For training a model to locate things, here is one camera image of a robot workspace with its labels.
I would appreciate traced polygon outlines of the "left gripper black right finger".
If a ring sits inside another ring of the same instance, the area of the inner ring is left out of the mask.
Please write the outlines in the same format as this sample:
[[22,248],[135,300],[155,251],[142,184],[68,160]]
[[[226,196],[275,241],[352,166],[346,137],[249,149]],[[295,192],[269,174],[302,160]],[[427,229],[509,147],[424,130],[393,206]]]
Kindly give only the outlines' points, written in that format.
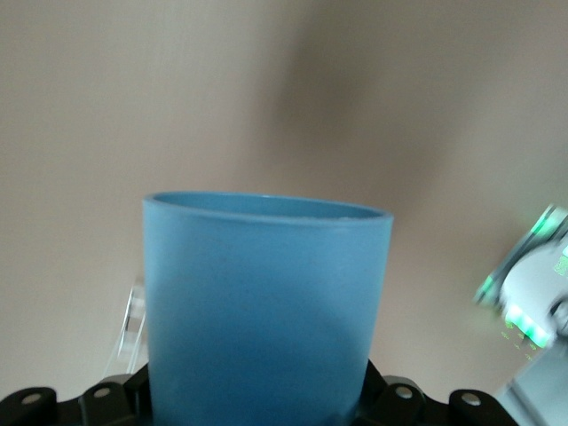
[[510,414],[481,390],[454,390],[446,403],[427,396],[405,378],[387,382],[372,362],[354,419],[356,425],[506,426]]

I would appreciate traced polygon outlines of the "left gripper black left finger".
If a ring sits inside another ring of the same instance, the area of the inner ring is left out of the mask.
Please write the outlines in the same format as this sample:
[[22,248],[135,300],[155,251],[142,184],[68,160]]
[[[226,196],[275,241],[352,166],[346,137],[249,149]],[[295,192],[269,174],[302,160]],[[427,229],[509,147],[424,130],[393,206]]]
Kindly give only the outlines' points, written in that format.
[[109,376],[83,394],[60,401],[50,387],[17,390],[1,400],[3,425],[152,425],[148,366]]

